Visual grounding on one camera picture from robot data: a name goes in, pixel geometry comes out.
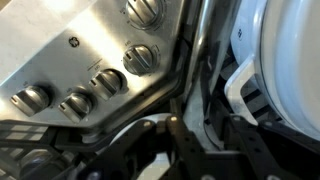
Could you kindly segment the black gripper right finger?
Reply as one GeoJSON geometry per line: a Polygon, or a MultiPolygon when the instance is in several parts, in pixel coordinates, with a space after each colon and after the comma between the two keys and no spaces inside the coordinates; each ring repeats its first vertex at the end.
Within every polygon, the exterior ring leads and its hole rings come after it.
{"type": "Polygon", "coordinates": [[[224,149],[207,152],[176,117],[166,122],[182,180],[320,180],[319,142],[278,122],[258,126],[239,116],[226,120],[224,149]]]}

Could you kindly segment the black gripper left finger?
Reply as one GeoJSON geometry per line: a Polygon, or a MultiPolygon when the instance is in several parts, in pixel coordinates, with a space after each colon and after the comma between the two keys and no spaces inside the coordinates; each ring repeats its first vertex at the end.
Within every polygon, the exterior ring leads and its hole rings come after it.
{"type": "Polygon", "coordinates": [[[158,154],[169,151],[169,142],[167,120],[139,121],[90,161],[76,180],[136,180],[158,154]]]}

